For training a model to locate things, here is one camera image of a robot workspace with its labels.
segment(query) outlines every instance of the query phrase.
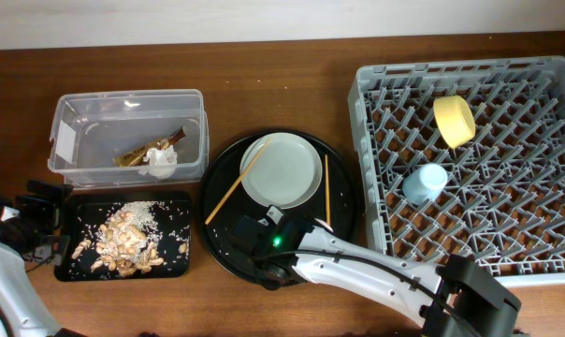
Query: light blue cup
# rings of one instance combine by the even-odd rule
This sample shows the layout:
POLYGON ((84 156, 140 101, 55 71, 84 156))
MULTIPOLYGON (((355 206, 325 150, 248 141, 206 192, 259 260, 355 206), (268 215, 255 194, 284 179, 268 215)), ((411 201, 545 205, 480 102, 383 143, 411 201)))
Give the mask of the light blue cup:
POLYGON ((425 164, 403 181, 403 194, 412 204, 435 200, 447 185, 447 171, 438 164, 425 164))

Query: yellow bowl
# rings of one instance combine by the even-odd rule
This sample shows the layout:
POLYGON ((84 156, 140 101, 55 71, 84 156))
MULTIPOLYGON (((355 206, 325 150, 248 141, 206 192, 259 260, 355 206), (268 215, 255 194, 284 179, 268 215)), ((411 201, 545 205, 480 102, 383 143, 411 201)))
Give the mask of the yellow bowl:
POLYGON ((476 124, 470 106, 463 97, 454 95, 437 98, 432 108, 442 138, 452 149, 467 143, 476 135, 476 124))

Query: brown table surface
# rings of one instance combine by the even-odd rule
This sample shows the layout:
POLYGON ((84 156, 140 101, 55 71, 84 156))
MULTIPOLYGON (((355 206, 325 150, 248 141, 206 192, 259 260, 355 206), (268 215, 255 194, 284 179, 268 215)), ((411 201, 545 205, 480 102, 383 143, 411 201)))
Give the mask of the brown table surface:
MULTIPOLYGON (((565 32, 0 51, 0 191, 29 179, 60 183, 48 170, 51 121, 61 95, 196 88, 210 125, 210 156, 265 126, 311 133, 358 168, 347 94, 360 66, 564 55, 565 32)), ((176 188, 196 200, 198 185, 176 188)), ((360 335, 414 328, 400 314, 332 286, 269 292, 231 275, 196 229, 182 278, 61 283, 52 267, 29 274, 67 328, 93 336, 153 331, 182 335, 360 335)), ((517 327, 565 335, 565 286, 519 288, 517 327)))

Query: white tissue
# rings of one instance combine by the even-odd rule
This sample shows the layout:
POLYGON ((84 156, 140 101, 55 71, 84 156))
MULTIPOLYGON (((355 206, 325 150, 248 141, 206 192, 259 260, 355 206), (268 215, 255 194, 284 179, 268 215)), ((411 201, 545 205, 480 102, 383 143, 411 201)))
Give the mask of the white tissue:
POLYGON ((150 149, 143 157, 143 162, 148 163, 148 165, 139 170, 140 174, 145 175, 150 173, 158 179, 166 179, 174 173, 176 168, 148 167, 177 164, 177 153, 174 152, 172 145, 168 146, 165 150, 150 149))

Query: chopstick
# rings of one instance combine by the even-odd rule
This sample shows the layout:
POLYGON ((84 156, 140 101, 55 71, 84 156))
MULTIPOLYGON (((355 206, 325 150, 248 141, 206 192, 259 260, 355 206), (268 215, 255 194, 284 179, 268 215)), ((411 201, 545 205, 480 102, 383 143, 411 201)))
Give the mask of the chopstick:
POLYGON ((330 181, 328 179, 328 154, 324 156, 325 167, 326 167, 326 223, 329 227, 330 225, 330 181))
POLYGON ((264 152, 264 149, 266 149, 266 146, 268 146, 269 142, 270 142, 270 138, 266 139, 266 142, 264 143, 264 145, 262 146, 260 151, 258 151, 257 154, 255 154, 254 159, 252 159, 251 163, 249 163, 247 168, 239 175, 239 177, 235 180, 235 183, 233 183, 233 185, 230 186, 230 188, 228 189, 228 192, 226 192, 225 196, 220 200, 218 205, 216 205, 216 207, 214 208, 214 211, 212 211, 210 213, 210 216, 208 216, 208 219, 206 219, 206 225, 208 225, 210 223, 211 219, 213 219, 214 216, 216 216, 216 213, 218 211, 220 211, 220 209, 223 207, 223 205, 225 204, 228 197, 230 197, 230 195, 233 194, 233 191, 235 190, 235 188, 237 188, 239 183, 243 180, 243 178, 245 178, 247 173, 249 173, 250 169, 252 169, 255 162, 257 161, 257 158, 259 158, 260 155, 262 155, 262 153, 264 152))

